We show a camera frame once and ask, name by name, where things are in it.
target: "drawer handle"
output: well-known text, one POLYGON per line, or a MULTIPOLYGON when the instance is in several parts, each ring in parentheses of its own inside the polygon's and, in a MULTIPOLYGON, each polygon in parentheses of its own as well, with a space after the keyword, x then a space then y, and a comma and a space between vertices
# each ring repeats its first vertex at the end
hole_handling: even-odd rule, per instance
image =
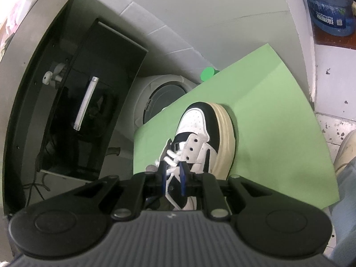
POLYGON ((98 77, 93 76, 91 79, 89 86, 87 88, 87 91, 84 95, 83 101, 81 102, 81 107, 78 111, 77 118, 75 119, 74 126, 73 128, 76 131, 79 131, 81 129, 81 123, 83 122, 84 115, 87 111, 91 96, 93 95, 93 92, 95 90, 95 87, 97 86, 97 83, 99 81, 98 77))

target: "shoe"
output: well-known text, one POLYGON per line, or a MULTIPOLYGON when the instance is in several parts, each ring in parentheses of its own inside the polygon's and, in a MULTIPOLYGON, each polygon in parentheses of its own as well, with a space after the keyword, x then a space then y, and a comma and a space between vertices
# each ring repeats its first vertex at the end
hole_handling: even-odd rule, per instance
POLYGON ((356 157, 356 130, 349 132, 345 137, 334 161, 334 169, 338 176, 346 165, 356 157))
POLYGON ((216 103, 191 104, 179 121, 174 140, 167 141, 160 159, 155 162, 158 166, 164 160, 169 165, 166 197, 175 210, 196 209, 196 198, 179 195, 179 162, 186 161, 191 172, 208 172, 219 180, 226 180, 234 155, 234 129, 226 110, 216 103))

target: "large blue water jug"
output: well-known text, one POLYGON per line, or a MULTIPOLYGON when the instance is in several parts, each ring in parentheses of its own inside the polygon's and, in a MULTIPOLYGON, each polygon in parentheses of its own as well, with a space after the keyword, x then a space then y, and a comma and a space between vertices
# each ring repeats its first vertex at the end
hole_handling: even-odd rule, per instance
POLYGON ((348 36, 355 31, 352 13, 354 0, 307 0, 312 21, 323 31, 335 36, 348 36))

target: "green mat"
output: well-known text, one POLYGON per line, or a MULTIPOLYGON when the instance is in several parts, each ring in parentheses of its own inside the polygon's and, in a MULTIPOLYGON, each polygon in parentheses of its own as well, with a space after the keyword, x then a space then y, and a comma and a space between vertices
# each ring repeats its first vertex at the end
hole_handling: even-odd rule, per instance
POLYGON ((135 134, 134 173, 154 164, 193 102, 222 104, 238 146, 230 175, 239 174, 318 208, 339 199, 329 150, 314 113, 290 71, 264 45, 200 84, 135 134))

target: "blue label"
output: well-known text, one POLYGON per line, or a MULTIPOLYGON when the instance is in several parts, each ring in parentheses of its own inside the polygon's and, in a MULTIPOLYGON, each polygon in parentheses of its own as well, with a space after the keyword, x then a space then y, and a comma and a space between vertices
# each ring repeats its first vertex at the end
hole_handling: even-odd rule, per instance
POLYGON ((311 14, 321 23, 333 28, 346 28, 346 8, 310 0, 311 14))

